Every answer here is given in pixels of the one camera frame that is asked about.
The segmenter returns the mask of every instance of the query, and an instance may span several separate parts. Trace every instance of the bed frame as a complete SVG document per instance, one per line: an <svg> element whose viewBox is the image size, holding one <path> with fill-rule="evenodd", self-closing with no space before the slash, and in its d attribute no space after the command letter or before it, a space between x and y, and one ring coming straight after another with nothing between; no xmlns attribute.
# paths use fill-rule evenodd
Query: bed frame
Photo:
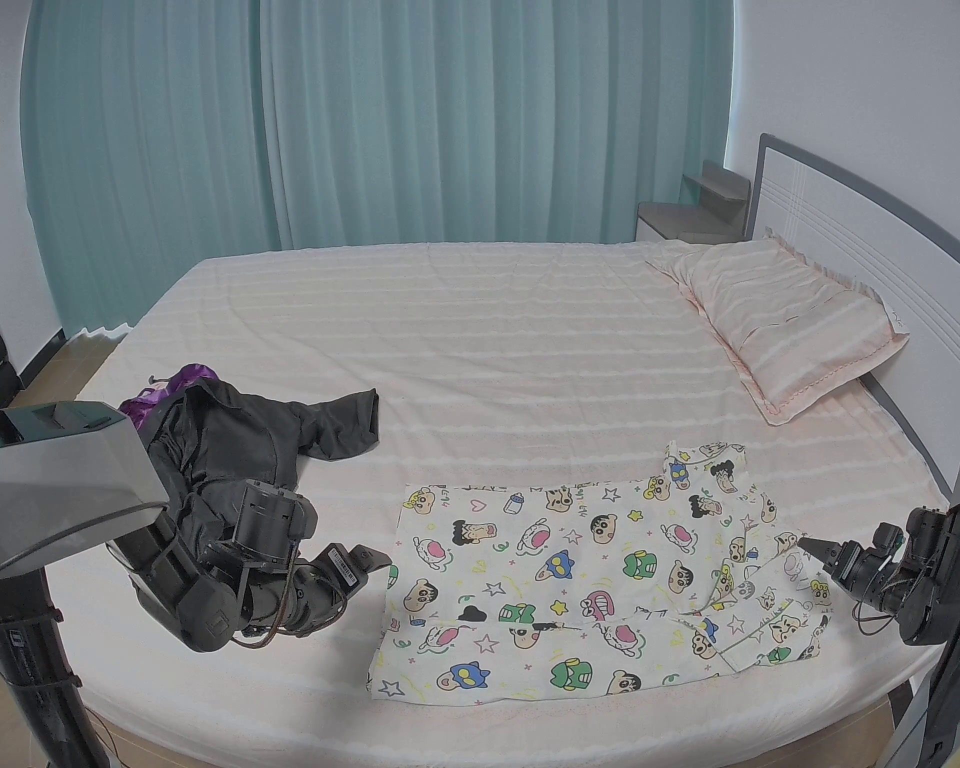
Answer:
<svg viewBox="0 0 960 768"><path fill-rule="evenodd" d="M906 323L906 346L861 380L955 502L960 240L875 184L764 133L747 237L757 240L768 229L818 264L876 289Z"/></svg>

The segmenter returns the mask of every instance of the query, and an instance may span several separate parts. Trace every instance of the teal curtain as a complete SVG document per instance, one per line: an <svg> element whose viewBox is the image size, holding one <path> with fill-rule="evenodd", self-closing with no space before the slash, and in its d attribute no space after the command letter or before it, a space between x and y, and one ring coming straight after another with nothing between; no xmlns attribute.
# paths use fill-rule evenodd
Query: teal curtain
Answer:
<svg viewBox="0 0 960 768"><path fill-rule="evenodd" d="M70 332L198 261L633 239L722 161L732 0L35 0L28 202Z"/></svg>

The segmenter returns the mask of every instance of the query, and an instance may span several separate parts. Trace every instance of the pillow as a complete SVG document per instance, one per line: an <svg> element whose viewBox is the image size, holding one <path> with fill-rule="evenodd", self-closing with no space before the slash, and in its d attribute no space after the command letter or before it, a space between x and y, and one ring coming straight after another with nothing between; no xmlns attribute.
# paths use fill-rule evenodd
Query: pillow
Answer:
<svg viewBox="0 0 960 768"><path fill-rule="evenodd" d="M867 286L774 238L647 258L707 320L764 418L786 424L907 340Z"/></svg>

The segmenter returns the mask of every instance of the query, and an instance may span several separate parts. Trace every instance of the purple fabric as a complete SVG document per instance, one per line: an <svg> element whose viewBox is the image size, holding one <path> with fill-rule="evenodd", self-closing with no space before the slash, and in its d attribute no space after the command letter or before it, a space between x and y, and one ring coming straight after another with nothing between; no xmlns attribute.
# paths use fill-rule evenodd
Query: purple fabric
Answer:
<svg viewBox="0 0 960 768"><path fill-rule="evenodd" d="M195 381L201 378L212 378L219 381L220 377L213 371L200 363L191 363L183 366L172 378L166 379L167 386L160 389L147 387L136 397L124 400L117 409L120 413L127 414L133 422L133 426L139 429L143 422L150 416L150 412L156 406L170 395L175 395L180 390L186 389ZM152 381L163 381L164 379L153 379Z"/></svg>

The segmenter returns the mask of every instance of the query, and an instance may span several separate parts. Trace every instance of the bed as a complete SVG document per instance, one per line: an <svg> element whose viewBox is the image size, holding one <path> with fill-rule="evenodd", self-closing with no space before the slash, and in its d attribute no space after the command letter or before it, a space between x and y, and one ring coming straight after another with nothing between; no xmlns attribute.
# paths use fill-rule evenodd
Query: bed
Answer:
<svg viewBox="0 0 960 768"><path fill-rule="evenodd" d="M188 362L281 400L376 387L374 450L336 464L302 460L298 490L320 516L303 544L307 557L330 540L389 550L405 483L642 478L660 471L671 440L743 443L753 478L807 533L869 540L881 520L903 521L921 504L943 508L944 478L960 464L960 430L931 418L931 408L949 403L946 383L923 384L934 398L924 404L897 370L912 347L921 363L953 349L956 297L941 294L931 320L932 304L920 306L914 286L936 294L943 279L960 275L949 255L960 246L938 241L941 232L930 239L929 229L858 191L859 180L838 180L820 158L764 141L753 234L770 228L799 250L824 252L817 257L838 270L853 251L859 260L848 273L867 279L882 263L878 273L897 289L895 306L914 336L876 372L874 394L854 381L769 426L696 310L644 262L660 244L418 244L205 261L131 331L80 398L116 405L151 374ZM930 276L898 277L886 266L906 236L917 258L933 259ZM940 371L959 372L956 355ZM894 629L859 636L841 597L833 642L815 660L578 702L426 708L374 702L365 689L380 640L383 572L323 632L262 651L229 645L199 655L140 609L104 548L48 571L85 702L156 743L238 768L713 768L866 707L939 653L903 646Z"/></svg>

